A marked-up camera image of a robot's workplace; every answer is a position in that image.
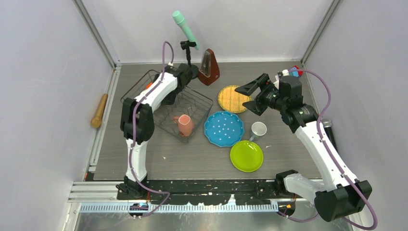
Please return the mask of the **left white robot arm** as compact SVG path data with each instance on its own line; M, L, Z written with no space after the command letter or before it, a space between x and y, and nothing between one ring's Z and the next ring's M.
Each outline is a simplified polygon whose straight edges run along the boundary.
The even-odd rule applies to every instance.
M162 104L172 105L193 79L193 74L193 68L188 64L178 67L168 64L154 75L150 85L138 96L125 98L122 102L120 129L127 142L128 168L120 189L136 199L144 198L148 191L142 181L147 177L147 144L155 129L153 114Z

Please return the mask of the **woven bamboo coaster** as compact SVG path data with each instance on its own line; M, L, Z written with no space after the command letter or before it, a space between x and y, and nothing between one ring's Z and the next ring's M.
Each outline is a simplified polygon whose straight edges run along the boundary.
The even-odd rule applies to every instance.
M239 114L247 110L242 104L252 100L251 96L246 96L235 91L237 85L224 87L218 94L217 100L220 107L228 112Z

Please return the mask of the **pink ceramic mug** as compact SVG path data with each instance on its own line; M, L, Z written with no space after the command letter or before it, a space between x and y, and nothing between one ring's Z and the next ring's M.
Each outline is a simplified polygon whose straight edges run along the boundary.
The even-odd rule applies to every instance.
M173 122L177 124L178 130L184 138L189 137L195 128L192 118L186 114L173 117Z

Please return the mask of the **blue dotted plate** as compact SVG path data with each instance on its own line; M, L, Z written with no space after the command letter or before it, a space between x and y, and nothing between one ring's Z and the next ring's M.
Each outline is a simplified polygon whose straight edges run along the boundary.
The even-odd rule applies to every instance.
M204 123L204 135L211 144L218 147L232 147L244 135L242 120L228 111L210 115Z

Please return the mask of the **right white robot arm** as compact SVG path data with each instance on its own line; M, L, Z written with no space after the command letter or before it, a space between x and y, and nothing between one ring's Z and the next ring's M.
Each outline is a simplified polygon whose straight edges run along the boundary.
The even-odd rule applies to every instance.
M303 102L299 78L283 75L272 82L268 74L262 74L235 91L250 96L256 89L260 92L255 99L243 103L243 106L258 116L267 108L279 111L283 122L309 152L323 180L319 183L295 170L288 170L276 175L275 193L283 198L294 193L308 200L327 222L361 212L367 205L372 187L368 181L360 181L341 160L325 134L318 113L313 106Z

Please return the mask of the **grey mug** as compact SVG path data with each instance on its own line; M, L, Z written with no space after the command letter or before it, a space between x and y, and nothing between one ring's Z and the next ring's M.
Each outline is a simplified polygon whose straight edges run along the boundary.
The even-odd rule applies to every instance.
M266 133L267 133L267 126L262 123L262 122L254 122L251 125L251 137L249 139L249 142L254 142L256 140L259 140L262 138Z

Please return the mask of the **green plate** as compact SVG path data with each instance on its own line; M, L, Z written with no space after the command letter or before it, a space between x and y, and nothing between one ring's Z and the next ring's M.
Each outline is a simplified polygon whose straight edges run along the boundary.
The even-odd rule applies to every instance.
M262 166L264 155L262 149L256 143L239 141L231 148L230 160L238 170L254 172Z

